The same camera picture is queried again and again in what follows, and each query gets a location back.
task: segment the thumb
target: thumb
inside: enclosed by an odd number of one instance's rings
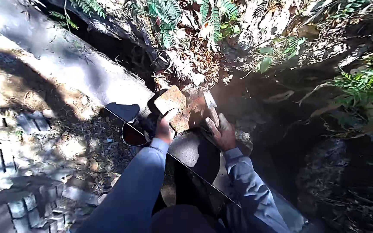
[[[215,126],[214,121],[212,121],[209,117],[205,119],[205,122],[207,123],[208,128],[210,128],[211,132],[213,133],[215,138],[220,138],[221,133],[218,131],[217,127]]]

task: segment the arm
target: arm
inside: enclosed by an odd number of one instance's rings
[[[248,221],[261,220],[274,231],[288,233],[290,230],[279,214],[272,193],[254,171],[250,158],[243,156],[235,146],[235,132],[223,114],[219,115],[220,129],[207,118],[207,125],[214,134],[218,146],[225,151],[225,168],[238,193],[243,212]]]
[[[236,147],[225,151],[225,168],[249,221],[258,218],[276,232],[290,232],[279,214],[272,193],[254,171],[249,157],[243,156]]]
[[[156,137],[150,146],[137,153],[112,191],[77,229],[77,233],[148,231],[152,209],[163,182],[166,152],[173,138],[169,119],[168,113],[158,122]]]

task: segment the light blue sleeve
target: light blue sleeve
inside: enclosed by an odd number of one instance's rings
[[[255,223],[259,219],[276,232],[289,233],[272,193],[254,171],[250,158],[243,156],[239,148],[225,151],[224,157],[225,168],[239,195],[238,199],[247,220]]]
[[[154,138],[132,159],[106,199],[77,233],[147,232],[162,186],[168,145]]]

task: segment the ground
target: ground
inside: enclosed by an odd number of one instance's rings
[[[122,122],[79,90],[39,75],[25,61],[36,59],[0,36],[0,117],[7,123],[0,131],[20,151],[15,158],[20,175],[54,177],[65,171],[60,178],[64,183],[75,177],[97,195],[109,191],[133,157],[122,141]],[[15,117],[34,111],[49,119],[47,133],[27,135],[18,127]]]

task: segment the hammer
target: hammer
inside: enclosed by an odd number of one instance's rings
[[[211,95],[208,88],[203,90],[205,103],[207,103],[208,110],[210,111],[210,118],[214,121],[215,126],[218,128],[220,125],[220,120],[218,119],[218,114],[215,108],[217,107],[217,104],[215,103],[215,100],[213,96]]]

